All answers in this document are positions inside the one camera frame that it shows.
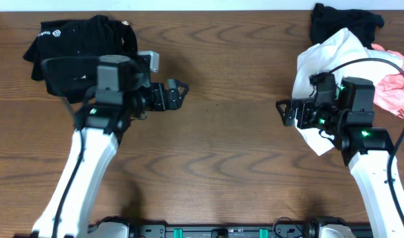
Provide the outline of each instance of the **folded black garment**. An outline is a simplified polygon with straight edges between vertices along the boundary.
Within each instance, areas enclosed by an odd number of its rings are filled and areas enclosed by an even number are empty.
[[[316,3],[311,14],[310,39],[313,44],[323,43],[340,29],[347,27],[368,49],[375,40],[376,27],[382,28],[384,20],[364,10],[336,10]]]
[[[134,31],[127,22],[109,20],[108,17],[97,15],[89,20],[57,20],[41,22],[41,33],[33,41],[23,58],[32,62],[31,78],[43,80],[41,62],[49,58],[64,56],[103,56],[118,54],[137,57],[137,40]],[[89,84],[94,76],[74,79],[77,85]],[[46,81],[48,93],[67,97],[70,103],[81,101],[80,97],[69,89],[53,89]]]

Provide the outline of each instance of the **wooden tabletop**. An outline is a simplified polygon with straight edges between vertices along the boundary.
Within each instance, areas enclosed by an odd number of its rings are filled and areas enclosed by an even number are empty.
[[[376,43],[404,55],[404,11],[377,11]],[[0,13],[0,237],[28,232],[68,157],[73,122],[22,55],[40,22],[97,13]],[[190,85],[178,111],[133,122],[97,196],[92,221],[123,215],[170,224],[272,223],[340,216],[368,221],[341,154],[318,157],[275,102],[291,97],[309,11],[109,12],[132,24],[139,50],[160,54],[153,81]],[[393,141],[402,119],[378,107]],[[404,142],[399,153],[404,187]]]

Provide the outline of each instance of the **white wall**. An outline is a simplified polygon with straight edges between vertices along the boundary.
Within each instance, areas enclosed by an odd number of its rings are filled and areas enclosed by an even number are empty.
[[[0,0],[0,11],[404,10],[404,0]]]

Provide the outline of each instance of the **white cloth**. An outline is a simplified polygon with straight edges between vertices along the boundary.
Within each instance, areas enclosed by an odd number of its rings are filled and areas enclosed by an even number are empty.
[[[403,65],[403,60],[395,55],[364,48],[351,31],[343,28],[324,43],[316,44],[298,56],[297,75],[292,98],[305,99],[312,94],[313,87],[309,82],[310,75],[329,71],[343,63],[361,58],[381,58],[389,60],[399,67]],[[367,61],[343,67],[334,72],[334,76],[338,85],[340,85],[343,77],[369,79],[376,85],[386,75],[398,73],[398,70],[386,63]],[[319,129],[317,128],[297,129],[310,148],[318,155],[322,155],[334,147],[329,140],[319,135]]]

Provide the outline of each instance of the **pink cloth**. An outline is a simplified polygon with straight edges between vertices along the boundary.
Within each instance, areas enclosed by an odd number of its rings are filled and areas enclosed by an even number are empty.
[[[382,46],[377,44],[372,44],[372,47],[374,50],[385,51]],[[387,50],[387,52],[399,56],[403,60],[402,69],[404,71],[404,56],[391,50]],[[385,76],[375,86],[374,103],[404,119],[404,77],[401,74]]]

